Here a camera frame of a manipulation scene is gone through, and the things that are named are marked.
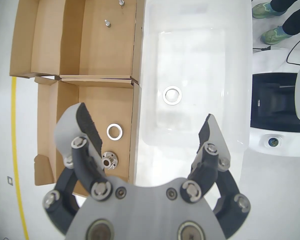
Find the metal bolt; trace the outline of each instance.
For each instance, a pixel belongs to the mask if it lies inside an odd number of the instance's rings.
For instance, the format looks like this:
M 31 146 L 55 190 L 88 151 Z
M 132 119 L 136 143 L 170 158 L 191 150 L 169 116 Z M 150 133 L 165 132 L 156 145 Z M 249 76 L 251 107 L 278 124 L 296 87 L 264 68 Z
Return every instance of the metal bolt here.
M 222 171 L 227 171 L 230 168 L 230 160 L 226 157 L 219 158 L 219 169 Z
M 63 159 L 63 165 L 68 169 L 73 169 L 72 155 Z
M 119 187 L 115 191 L 115 196 L 121 200 L 127 195 L 127 189 L 125 187 Z
M 49 207 L 59 199 L 60 193 L 57 190 L 51 190 L 43 198 L 43 207 L 49 209 Z
M 105 20 L 104 22 L 105 22 L 105 25 L 106 25 L 107 27 L 111 27 L 111 24 L 110 24 L 110 22 L 109 22 L 108 20 Z
M 195 203 L 201 199 L 201 189 L 195 181 L 187 180 L 182 184 L 182 188 L 186 190 L 191 202 Z
M 210 155 L 218 155 L 217 147 L 214 144 L 205 144 L 204 148 Z
M 124 6 L 124 5 L 125 5 L 125 2 L 124 2 L 123 0 L 119 0 L 119 4 L 120 4 L 121 6 Z
M 97 201 L 102 201 L 106 199 L 111 193 L 111 184 L 110 182 L 100 182 L 94 183 L 91 188 L 91 197 Z
M 85 138 L 78 136 L 72 140 L 71 147 L 74 149 L 79 149 L 79 148 L 83 147 L 86 143 L 87 143 L 87 140 Z
M 97 195 L 103 195 L 107 191 L 106 184 L 104 182 L 98 183 L 95 187 L 95 194 Z
M 166 195 L 167 195 L 167 198 L 171 201 L 175 200 L 178 196 L 177 191 L 174 188 L 168 188 Z
M 238 204 L 238 206 L 241 208 L 241 211 L 243 213 L 247 213 L 250 211 L 251 208 L 250 201 L 245 195 L 238 193 L 234 197 L 234 201 Z

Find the metal ring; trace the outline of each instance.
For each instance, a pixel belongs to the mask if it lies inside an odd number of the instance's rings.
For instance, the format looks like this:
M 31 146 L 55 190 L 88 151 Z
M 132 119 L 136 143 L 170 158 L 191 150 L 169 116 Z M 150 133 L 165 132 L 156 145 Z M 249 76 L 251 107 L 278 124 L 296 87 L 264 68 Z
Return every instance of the metal ring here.
M 178 96 L 176 101 L 170 102 L 170 101 L 167 100 L 166 94 L 167 94 L 167 91 L 169 91 L 169 90 L 176 90 L 178 92 L 179 96 Z M 182 99 L 182 92 L 177 86 L 169 86 L 169 87 L 165 88 L 165 90 L 163 91 L 162 98 L 163 98 L 163 100 L 166 104 L 176 105 L 176 104 L 180 103 L 180 101 Z
M 110 128 L 111 128 L 111 127 L 115 127 L 115 128 L 117 128 L 117 129 L 119 130 L 119 135 L 118 135 L 117 137 L 112 137 L 112 136 L 110 135 L 109 131 L 110 131 Z M 107 128 L 107 136 L 108 136 L 108 138 L 110 138 L 110 139 L 113 140 L 113 141 L 119 140 L 119 139 L 122 137 L 123 134 L 124 134 L 124 132 L 123 132 L 121 126 L 118 125 L 117 123 L 112 123 L 112 124 L 109 125 L 108 128 Z

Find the cardboard box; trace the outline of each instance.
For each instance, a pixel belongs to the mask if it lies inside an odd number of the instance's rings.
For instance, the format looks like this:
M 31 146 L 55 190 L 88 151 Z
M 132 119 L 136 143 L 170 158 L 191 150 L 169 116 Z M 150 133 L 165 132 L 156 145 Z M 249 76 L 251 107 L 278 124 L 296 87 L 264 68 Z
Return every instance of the cardboard box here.
M 55 183 L 64 169 L 61 154 L 56 150 L 53 131 L 64 111 L 83 102 L 102 139 L 102 150 L 118 157 L 115 169 L 105 170 L 126 182 L 134 183 L 137 163 L 139 85 L 130 79 L 65 78 L 56 81 L 36 77 L 38 85 L 38 155 L 34 159 L 36 185 Z M 117 141 L 107 137 L 107 127 L 118 123 L 123 136 Z M 88 193 L 77 183 L 74 192 Z
M 139 81 L 144 0 L 124 1 L 120 6 L 118 0 L 19 0 L 10 75 Z

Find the black panel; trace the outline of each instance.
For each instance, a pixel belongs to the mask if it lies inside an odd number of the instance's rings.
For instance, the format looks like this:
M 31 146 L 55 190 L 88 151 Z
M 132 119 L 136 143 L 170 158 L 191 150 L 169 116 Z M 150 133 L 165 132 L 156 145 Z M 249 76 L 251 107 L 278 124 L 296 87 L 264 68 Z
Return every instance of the black panel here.
M 251 127 L 300 133 L 294 103 L 296 79 L 297 73 L 253 75 Z

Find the white floor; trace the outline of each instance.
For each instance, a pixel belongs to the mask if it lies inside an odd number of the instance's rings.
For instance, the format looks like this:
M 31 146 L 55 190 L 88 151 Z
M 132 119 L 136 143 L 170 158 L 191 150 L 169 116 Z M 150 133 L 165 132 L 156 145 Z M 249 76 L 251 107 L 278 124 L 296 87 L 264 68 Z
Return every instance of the white floor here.
M 252 5 L 264 1 L 270 0 L 254 0 Z M 14 175 L 9 65 L 17 4 L 18 0 L 0 0 L 0 239 L 7 237 L 10 240 L 25 238 L 15 187 L 7 183 L 7 176 Z M 235 13 L 237 5 L 229 6 L 234 7 Z M 284 16 L 267 20 L 254 19 L 253 46 L 265 47 L 259 41 L 261 33 L 281 25 L 298 8 L 300 8 L 300 1 L 296 2 Z M 281 42 L 278 46 L 292 48 L 299 39 L 300 34 Z M 18 169 L 29 239 L 64 239 L 50 223 L 41 205 L 43 196 L 53 186 L 34 186 L 33 159 L 37 154 L 37 85 L 33 79 L 18 78 L 16 95 Z M 257 203 L 252 208 L 259 211 L 252 213 L 252 218 L 234 239 L 300 239 L 300 207 L 298 207 L 300 206 L 300 160 L 288 161 L 282 158 L 280 164 L 276 162 L 278 159 L 274 156 L 250 150 L 245 152 L 239 187 L 250 197 L 252 203 Z M 188 165 L 180 160 L 176 167 L 187 169 Z M 171 171 L 171 176 L 167 178 L 175 178 L 174 175 L 176 172 Z

